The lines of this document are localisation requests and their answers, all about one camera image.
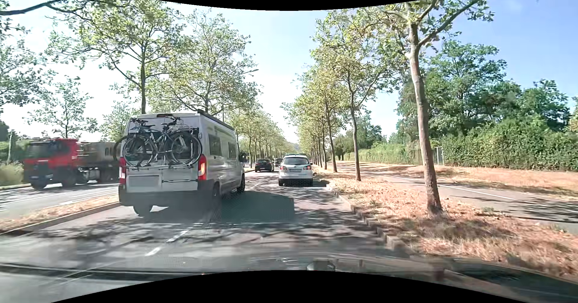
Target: white camper van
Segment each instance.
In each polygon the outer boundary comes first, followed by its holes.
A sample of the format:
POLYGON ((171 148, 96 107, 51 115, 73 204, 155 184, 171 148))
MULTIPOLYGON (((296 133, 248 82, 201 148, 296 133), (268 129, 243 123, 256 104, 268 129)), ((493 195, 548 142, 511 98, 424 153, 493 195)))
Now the white camper van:
MULTIPOLYGON (((244 192, 246 156, 239 151, 235 129, 202 110, 136 116, 154 130, 162 130, 162 123, 171 122, 171 117, 179 117, 189 128, 198 128, 200 158, 190 165, 170 165, 159 155, 148 166, 123 167, 126 161, 121 157, 121 205, 132 206, 136 214, 147 216, 153 206, 174 206, 188 199, 205 198, 214 204, 212 207, 220 208, 223 195, 244 192)), ((136 132, 134 126, 129 120, 124 134, 136 132)))

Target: dump truck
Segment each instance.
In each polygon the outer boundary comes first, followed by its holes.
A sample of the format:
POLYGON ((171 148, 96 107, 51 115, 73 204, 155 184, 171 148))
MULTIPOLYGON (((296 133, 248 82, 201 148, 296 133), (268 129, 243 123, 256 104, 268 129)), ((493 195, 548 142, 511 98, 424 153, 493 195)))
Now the dump truck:
POLYGON ((112 142, 82 142, 73 138, 33 139, 26 148, 24 180, 34 189, 61 183, 62 187, 117 181, 119 163, 112 142))

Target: van tail light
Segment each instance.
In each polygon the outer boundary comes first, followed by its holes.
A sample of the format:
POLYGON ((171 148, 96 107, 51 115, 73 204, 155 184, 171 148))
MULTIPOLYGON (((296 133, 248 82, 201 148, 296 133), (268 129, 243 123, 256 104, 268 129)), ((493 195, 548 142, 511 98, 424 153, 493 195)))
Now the van tail light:
POLYGON ((119 159, 119 184, 126 184, 126 159, 119 159))
POLYGON ((207 180, 207 158, 201 154, 198 161, 199 180, 207 180))

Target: white car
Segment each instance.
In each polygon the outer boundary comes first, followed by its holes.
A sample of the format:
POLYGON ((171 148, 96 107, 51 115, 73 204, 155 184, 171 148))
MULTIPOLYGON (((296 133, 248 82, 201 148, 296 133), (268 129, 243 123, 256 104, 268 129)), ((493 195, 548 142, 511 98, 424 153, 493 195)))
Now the white car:
POLYGON ((305 155, 286 155, 279 166, 279 185, 289 181, 301 181, 313 185, 313 163, 305 155))

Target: black car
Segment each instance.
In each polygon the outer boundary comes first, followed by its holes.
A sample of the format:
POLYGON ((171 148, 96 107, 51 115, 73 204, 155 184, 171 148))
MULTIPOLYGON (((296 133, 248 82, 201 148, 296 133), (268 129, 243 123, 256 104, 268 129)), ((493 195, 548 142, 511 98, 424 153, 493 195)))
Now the black car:
POLYGON ((269 159, 258 159, 255 163, 255 172, 259 171, 269 171, 273 172, 273 164, 269 159))

